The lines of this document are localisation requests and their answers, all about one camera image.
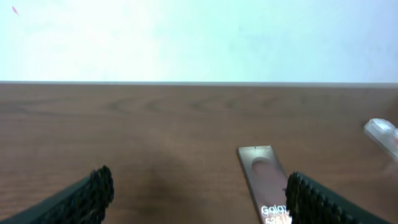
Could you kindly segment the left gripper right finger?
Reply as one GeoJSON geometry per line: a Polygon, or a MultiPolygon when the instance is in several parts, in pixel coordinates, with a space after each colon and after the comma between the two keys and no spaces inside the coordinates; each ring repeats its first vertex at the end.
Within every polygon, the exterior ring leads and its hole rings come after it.
{"type": "Polygon", "coordinates": [[[286,207],[294,224],[388,224],[300,172],[289,175],[286,207]]]}

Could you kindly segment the white power strip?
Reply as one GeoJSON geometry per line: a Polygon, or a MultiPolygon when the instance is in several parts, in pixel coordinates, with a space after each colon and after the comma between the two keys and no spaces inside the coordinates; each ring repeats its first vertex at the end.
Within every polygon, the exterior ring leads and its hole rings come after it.
{"type": "Polygon", "coordinates": [[[370,119],[364,125],[364,133],[397,160],[397,127],[391,122],[381,118],[370,119]]]}

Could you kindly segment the Galaxy S25 Ultra smartphone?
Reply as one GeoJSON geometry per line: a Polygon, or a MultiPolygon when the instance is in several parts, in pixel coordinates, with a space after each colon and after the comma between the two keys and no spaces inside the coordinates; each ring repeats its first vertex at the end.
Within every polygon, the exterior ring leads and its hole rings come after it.
{"type": "Polygon", "coordinates": [[[291,224],[287,175],[271,146],[240,147],[239,161],[261,224],[291,224]]]}

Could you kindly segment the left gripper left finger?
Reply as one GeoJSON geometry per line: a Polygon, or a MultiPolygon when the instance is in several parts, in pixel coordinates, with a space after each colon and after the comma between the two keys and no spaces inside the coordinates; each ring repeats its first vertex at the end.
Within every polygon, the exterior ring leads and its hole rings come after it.
{"type": "Polygon", "coordinates": [[[100,224],[113,199],[112,173],[103,166],[1,224],[100,224]]]}

